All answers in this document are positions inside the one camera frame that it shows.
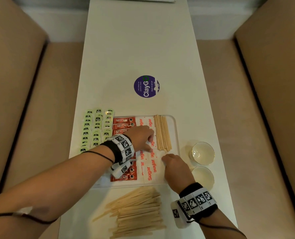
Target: black cable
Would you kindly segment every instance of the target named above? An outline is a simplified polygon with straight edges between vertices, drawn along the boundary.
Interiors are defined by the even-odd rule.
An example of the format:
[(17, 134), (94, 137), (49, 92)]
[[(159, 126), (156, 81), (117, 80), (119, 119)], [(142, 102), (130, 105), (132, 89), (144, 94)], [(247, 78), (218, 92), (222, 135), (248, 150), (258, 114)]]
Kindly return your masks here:
[(102, 154), (100, 154), (100, 153), (97, 153), (97, 152), (94, 152), (94, 151), (85, 151), (85, 152), (83, 152), (83, 153), (94, 153), (94, 154), (100, 155), (100, 156), (102, 156), (103, 158), (106, 158), (107, 160), (111, 161), (112, 164), (114, 164), (114, 162), (113, 162), (111, 159), (109, 159), (108, 157), (106, 157), (106, 156), (104, 156), (104, 155), (102, 155)]
[(43, 220), (40, 220), (32, 215), (28, 215), (28, 214), (20, 214), (20, 213), (17, 213), (17, 212), (8, 212), (8, 213), (0, 213), (0, 217), (2, 216), (15, 216), (15, 217), (25, 217), (25, 218), (28, 218), (30, 220), (33, 220), (35, 222), (38, 222), (40, 224), (45, 224), (45, 225), (49, 225), (49, 224), (52, 224), (53, 222), (55, 222), (57, 219), (53, 220), (53, 221), (43, 221)]
[(192, 223), (192, 222), (196, 222), (196, 223), (200, 224), (201, 226), (204, 226), (204, 227), (207, 227), (207, 228), (212, 228), (212, 229), (224, 229), (224, 230), (235, 231), (235, 232), (238, 232), (238, 233), (242, 234), (245, 238), (247, 238), (247, 237), (245, 236), (245, 234), (242, 233), (240, 230), (235, 229), (235, 228), (232, 228), (232, 227), (225, 227), (225, 226), (210, 226), (210, 225), (203, 224), (203, 223), (201, 223), (201, 222), (197, 222), (197, 221), (195, 221), (195, 220), (193, 220), (193, 221), (187, 221), (187, 223)]

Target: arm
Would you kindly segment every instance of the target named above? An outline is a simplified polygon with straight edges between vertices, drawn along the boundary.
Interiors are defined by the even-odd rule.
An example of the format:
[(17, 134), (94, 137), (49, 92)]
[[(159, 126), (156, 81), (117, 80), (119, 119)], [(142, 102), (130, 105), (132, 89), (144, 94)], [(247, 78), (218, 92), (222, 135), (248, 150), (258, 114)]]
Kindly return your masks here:
[[(195, 183), (188, 165), (177, 155), (167, 154), (162, 157), (165, 167), (165, 179), (171, 189), (180, 194), (187, 186)], [(234, 224), (217, 209), (211, 216), (202, 218), (200, 223), (209, 226), (230, 227), (237, 229)], [(228, 229), (214, 229), (200, 225), (206, 239), (245, 239), (239, 232)]]
[[(138, 126), (125, 134), (131, 138), (135, 151), (149, 151), (146, 141), (153, 139), (153, 133), (148, 126)], [(115, 160), (113, 152), (104, 145), (91, 151)], [(81, 199), (111, 165), (94, 153), (75, 156), (0, 194), (0, 213), (32, 206), (30, 214), (34, 217), (55, 220)], [(0, 238), (38, 238), (47, 227), (26, 218), (0, 217)]]

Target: brown seat backrest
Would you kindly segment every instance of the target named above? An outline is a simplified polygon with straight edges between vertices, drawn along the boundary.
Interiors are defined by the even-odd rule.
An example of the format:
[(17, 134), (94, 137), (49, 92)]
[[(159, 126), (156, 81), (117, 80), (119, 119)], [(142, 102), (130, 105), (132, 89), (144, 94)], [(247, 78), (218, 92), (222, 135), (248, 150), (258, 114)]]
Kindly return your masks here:
[(295, 193), (295, 0), (268, 0), (236, 38)]
[(0, 180), (46, 33), (12, 0), (0, 0)]

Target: purple sticker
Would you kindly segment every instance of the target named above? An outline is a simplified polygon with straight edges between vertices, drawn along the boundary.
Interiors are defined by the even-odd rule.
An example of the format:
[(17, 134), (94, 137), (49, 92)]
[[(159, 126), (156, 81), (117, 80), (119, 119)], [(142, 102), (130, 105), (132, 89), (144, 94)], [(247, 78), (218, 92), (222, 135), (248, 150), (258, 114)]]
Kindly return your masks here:
[(160, 84), (153, 76), (141, 76), (134, 82), (134, 90), (139, 96), (150, 98), (158, 93)]

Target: cup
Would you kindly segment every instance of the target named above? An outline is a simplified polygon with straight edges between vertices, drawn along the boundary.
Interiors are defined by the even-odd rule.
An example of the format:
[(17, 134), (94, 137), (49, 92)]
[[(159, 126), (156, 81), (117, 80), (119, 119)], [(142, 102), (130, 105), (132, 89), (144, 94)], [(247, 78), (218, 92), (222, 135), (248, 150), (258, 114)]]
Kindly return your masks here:
[(213, 173), (204, 166), (195, 167), (192, 174), (196, 182), (200, 183), (203, 187), (210, 191), (215, 183)]
[(189, 152), (189, 157), (200, 165), (210, 165), (215, 158), (215, 152), (207, 142), (198, 142)]

